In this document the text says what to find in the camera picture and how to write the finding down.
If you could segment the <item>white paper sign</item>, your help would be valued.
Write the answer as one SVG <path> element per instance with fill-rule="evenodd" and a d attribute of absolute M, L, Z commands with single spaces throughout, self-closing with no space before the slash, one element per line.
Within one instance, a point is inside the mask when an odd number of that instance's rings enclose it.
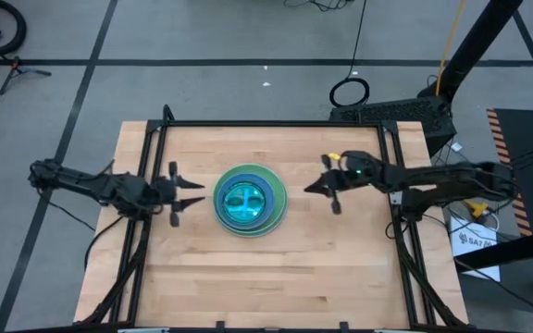
<path fill-rule="evenodd" d="M 475 252 L 498 243 L 494 229 L 454 216 L 450 218 L 450 238 L 453 256 Z"/>

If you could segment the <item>black stand pole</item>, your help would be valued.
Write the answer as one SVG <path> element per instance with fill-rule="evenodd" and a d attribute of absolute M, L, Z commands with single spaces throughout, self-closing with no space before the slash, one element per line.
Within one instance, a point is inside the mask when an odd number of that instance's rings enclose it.
<path fill-rule="evenodd" d="M 438 95 L 450 103 L 466 76 L 486 53 L 523 0 L 489 0 L 435 82 L 417 98 Z"/>

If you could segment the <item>small black tripod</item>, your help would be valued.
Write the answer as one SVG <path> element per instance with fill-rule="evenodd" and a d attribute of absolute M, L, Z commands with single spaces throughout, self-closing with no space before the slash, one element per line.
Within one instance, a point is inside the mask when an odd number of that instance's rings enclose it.
<path fill-rule="evenodd" d="M 29 68 L 29 67 L 22 65 L 20 58 L 18 56 L 15 56 L 13 58 L 13 61 L 12 61 L 10 70 L 6 76 L 6 79 L 4 80 L 4 83 L 2 84 L 0 88 L 0 96 L 3 96 L 6 93 L 7 88 L 13 79 L 20 77 L 22 75 L 30 74 L 30 73 L 41 75 L 44 77 L 52 76 L 52 73 L 50 71 L 40 70 L 36 68 Z"/>

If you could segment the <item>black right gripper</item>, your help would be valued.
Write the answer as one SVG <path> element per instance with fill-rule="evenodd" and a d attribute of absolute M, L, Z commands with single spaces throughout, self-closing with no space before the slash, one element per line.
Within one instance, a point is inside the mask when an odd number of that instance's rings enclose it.
<path fill-rule="evenodd" d="M 332 203 L 331 209 L 334 215 L 341 214 L 341 203 L 338 199 L 338 191 L 345 191 L 351 188 L 350 181 L 347 179 L 345 171 L 332 167 L 332 159 L 327 154 L 321 156 L 322 163 L 326 169 L 321 173 L 319 178 L 312 184 L 308 185 L 304 191 L 327 195 Z"/>

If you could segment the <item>blue opaque plastic plate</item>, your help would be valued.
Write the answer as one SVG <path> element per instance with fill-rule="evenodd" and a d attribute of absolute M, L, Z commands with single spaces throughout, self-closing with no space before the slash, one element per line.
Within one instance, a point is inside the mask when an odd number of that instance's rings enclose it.
<path fill-rule="evenodd" d="M 233 222 L 230 218 L 226 216 L 222 203 L 226 190 L 234 183 L 241 181 L 248 181 L 256 184 L 266 195 L 266 209 L 264 213 L 250 224 L 240 224 Z M 256 174 L 241 173 L 223 178 L 216 185 L 214 190 L 214 208 L 216 209 L 217 218 L 224 224 L 225 227 L 228 227 L 235 231 L 250 231 L 262 227 L 263 225 L 265 225 L 267 219 L 274 212 L 274 207 L 274 190 L 265 179 L 261 178 L 260 176 L 257 176 Z"/>

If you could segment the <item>black hazard-striped platform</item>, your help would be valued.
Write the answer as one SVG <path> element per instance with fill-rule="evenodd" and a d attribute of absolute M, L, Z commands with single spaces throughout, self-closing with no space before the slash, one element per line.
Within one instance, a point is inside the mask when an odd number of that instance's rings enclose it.
<path fill-rule="evenodd" d="M 533 110 L 490 108 L 490 131 L 499 160 L 512 167 L 518 186 L 512 203 L 523 236 L 533 235 Z"/>

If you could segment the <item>teal transparent plastic plate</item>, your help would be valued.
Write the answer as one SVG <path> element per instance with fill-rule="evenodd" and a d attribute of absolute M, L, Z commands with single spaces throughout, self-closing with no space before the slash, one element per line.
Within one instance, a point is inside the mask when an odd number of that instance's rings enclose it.
<path fill-rule="evenodd" d="M 235 223 L 250 224 L 266 209 L 266 195 L 254 183 L 241 181 L 231 185 L 223 200 L 225 214 Z"/>

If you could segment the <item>black stand beam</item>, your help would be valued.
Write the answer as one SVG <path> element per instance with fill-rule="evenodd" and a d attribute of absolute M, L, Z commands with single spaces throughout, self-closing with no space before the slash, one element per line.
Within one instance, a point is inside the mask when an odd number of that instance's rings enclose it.
<path fill-rule="evenodd" d="M 458 271 L 481 269 L 533 258 L 533 235 L 454 257 Z"/>

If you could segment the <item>yellow plug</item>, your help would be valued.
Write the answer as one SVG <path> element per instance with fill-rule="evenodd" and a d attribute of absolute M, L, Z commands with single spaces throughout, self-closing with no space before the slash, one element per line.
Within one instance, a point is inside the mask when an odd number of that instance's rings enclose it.
<path fill-rule="evenodd" d="M 468 212 L 474 219 L 478 219 L 481 216 L 484 216 L 485 213 L 489 210 L 489 205 L 487 203 L 477 203 L 471 200 L 464 200 L 465 206 L 468 209 Z"/>

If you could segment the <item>black metal table frame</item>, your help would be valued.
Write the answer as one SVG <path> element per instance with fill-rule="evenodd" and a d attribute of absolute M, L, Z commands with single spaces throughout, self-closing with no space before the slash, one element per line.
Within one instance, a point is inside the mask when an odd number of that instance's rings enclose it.
<path fill-rule="evenodd" d="M 390 203 L 371 187 L 340 194 L 341 213 L 306 187 L 322 172 L 320 157 L 367 151 L 408 167 L 428 166 L 422 127 L 325 121 L 175 122 L 162 157 L 199 184 L 180 196 L 195 204 L 177 227 L 168 213 L 149 224 L 141 273 L 125 287 L 113 316 L 138 326 L 406 328 L 438 323 L 417 285 L 403 285 L 390 231 Z M 282 223 L 260 238 L 240 238 L 215 218 L 212 195 L 230 168 L 256 163 L 274 171 L 288 193 Z"/>

